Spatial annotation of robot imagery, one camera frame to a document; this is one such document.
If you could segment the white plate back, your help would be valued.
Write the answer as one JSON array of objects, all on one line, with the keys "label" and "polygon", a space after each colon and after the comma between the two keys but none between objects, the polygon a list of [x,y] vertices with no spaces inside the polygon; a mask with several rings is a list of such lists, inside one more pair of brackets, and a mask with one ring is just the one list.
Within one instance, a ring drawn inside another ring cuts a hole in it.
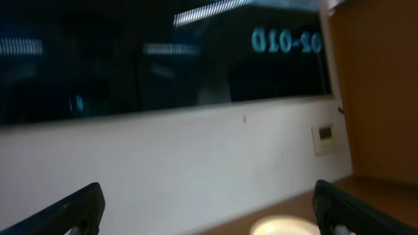
[{"label": "white plate back", "polygon": [[271,215],[255,222],[250,235],[320,235],[319,227],[306,219],[291,215]]}]

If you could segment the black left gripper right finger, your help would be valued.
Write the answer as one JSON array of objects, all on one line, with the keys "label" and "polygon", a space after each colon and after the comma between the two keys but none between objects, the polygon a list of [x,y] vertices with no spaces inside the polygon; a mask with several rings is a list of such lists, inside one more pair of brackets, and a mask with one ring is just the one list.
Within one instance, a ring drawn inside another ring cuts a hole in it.
[{"label": "black left gripper right finger", "polygon": [[417,229],[325,180],[317,180],[312,206],[321,235],[417,235]]}]

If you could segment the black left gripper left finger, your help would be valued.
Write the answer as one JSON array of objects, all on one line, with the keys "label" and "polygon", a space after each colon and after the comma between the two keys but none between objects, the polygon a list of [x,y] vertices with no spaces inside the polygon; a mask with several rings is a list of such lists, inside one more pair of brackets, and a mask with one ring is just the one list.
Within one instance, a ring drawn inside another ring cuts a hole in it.
[{"label": "black left gripper left finger", "polygon": [[1,235],[98,235],[104,210],[104,194],[94,182],[2,230]]}]

